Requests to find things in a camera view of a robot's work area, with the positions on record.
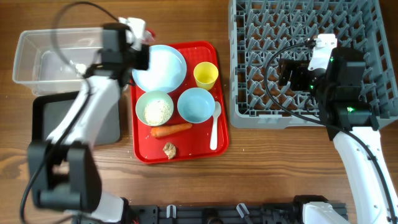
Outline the red snack wrapper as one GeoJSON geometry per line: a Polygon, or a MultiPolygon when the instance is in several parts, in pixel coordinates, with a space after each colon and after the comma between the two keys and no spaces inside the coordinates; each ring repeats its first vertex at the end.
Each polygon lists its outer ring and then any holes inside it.
{"type": "Polygon", "coordinates": [[[146,42],[151,42],[155,40],[155,34],[152,30],[146,29],[144,32],[144,40],[146,42]]]}

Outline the light blue bowl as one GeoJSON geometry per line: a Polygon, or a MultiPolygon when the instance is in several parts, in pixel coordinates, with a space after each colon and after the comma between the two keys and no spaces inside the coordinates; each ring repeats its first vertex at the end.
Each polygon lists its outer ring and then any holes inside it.
{"type": "Polygon", "coordinates": [[[210,119],[215,110],[215,100],[211,93],[202,88],[189,88],[178,98],[179,115],[189,123],[203,123],[210,119]]]}

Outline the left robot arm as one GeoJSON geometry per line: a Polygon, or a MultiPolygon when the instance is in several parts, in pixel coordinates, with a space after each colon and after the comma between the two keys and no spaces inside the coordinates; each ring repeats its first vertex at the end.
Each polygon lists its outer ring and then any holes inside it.
{"type": "Polygon", "coordinates": [[[28,195],[37,208],[70,212],[76,222],[132,223],[128,201],[103,192],[92,149],[109,111],[130,83],[132,70],[149,68],[149,41],[153,34],[137,18],[120,18],[102,28],[100,62],[91,64],[75,101],[45,141],[27,148],[30,181],[28,195]]]}

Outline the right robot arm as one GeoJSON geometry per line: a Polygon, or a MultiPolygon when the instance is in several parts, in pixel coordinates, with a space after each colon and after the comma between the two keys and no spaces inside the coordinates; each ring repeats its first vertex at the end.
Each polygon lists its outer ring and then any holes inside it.
{"type": "Polygon", "coordinates": [[[279,60],[279,83],[308,90],[318,103],[317,123],[343,161],[360,223],[397,223],[397,194],[381,150],[371,105],[361,99],[364,54],[347,47],[313,48],[309,60],[279,60]]]}

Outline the yellow plastic cup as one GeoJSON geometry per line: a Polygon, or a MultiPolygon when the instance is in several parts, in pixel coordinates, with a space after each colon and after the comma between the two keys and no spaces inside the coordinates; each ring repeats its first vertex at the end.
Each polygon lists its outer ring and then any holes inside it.
{"type": "Polygon", "coordinates": [[[205,90],[213,88],[219,75],[218,68],[211,62],[201,62],[196,65],[193,70],[193,76],[195,78],[197,87],[205,90]]]}

